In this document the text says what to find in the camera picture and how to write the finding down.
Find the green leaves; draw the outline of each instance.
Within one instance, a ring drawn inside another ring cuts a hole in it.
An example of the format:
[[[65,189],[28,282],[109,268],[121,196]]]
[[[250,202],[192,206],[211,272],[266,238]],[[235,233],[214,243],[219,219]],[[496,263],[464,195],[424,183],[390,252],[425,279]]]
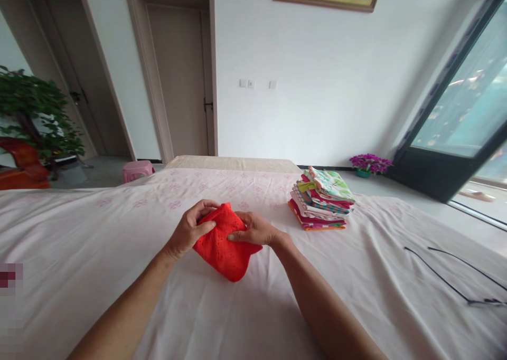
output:
[[[79,138],[81,132],[67,116],[67,97],[55,82],[25,75],[22,69],[9,71],[0,65],[0,70],[0,117],[8,120],[21,113],[32,119],[40,117],[45,128],[37,142],[30,138],[29,131],[18,124],[0,127],[0,132],[24,139],[39,150],[43,160],[62,154],[84,155],[84,146]]]

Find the tiled floor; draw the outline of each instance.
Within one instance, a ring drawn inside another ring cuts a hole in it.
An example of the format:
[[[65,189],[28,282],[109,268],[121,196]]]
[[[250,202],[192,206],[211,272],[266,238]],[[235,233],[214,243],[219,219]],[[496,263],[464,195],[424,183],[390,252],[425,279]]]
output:
[[[52,182],[53,188],[95,188],[116,187],[123,183],[122,168],[129,158],[95,157],[87,160],[94,169],[82,168],[76,164],[62,171],[60,179]],[[154,165],[161,171],[164,165]],[[382,176],[368,179],[357,177],[353,172],[340,172],[353,193],[397,197],[425,211],[442,223],[453,227],[459,233],[475,240],[507,257],[507,232],[465,214],[446,204],[434,201],[426,195],[402,186]]]
[[[481,191],[486,195],[495,197],[493,202],[485,202],[469,196],[457,194],[454,196],[453,200],[481,212],[484,215],[507,223],[507,190],[468,182],[465,186],[463,186],[462,191]]]
[[[130,162],[127,157],[98,156],[85,160],[93,169],[81,167],[74,163],[65,166],[56,182],[51,182],[53,188],[97,188],[116,187],[123,183],[123,166]],[[164,165],[153,165],[155,171],[160,171]]]

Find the plastic stool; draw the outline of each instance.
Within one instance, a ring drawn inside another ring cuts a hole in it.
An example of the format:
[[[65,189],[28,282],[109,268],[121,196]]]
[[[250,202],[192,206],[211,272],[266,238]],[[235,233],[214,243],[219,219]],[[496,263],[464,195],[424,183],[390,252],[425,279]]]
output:
[[[137,175],[150,176],[155,172],[153,165],[150,161],[135,161],[129,162],[123,167],[123,183],[135,181]]]

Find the white bedsheet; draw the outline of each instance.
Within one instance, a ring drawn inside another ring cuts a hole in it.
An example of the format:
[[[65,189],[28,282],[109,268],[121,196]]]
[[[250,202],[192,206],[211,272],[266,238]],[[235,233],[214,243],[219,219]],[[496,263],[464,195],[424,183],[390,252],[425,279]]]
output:
[[[201,198],[288,232],[391,359],[485,359],[507,351],[507,260],[395,198],[359,196],[347,229],[303,231],[287,206],[299,174],[167,169],[117,188],[0,193],[0,259],[23,263],[23,358],[65,358]],[[174,268],[136,358],[321,358],[270,248],[230,283],[191,251]]]

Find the red armchair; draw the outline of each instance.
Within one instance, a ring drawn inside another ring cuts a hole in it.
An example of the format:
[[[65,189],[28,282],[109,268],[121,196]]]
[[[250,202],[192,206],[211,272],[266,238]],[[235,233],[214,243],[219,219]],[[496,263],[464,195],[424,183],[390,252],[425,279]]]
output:
[[[13,188],[51,188],[49,171],[39,162],[37,150],[12,137],[0,137],[0,147],[8,151],[16,168],[0,166],[0,190]]]

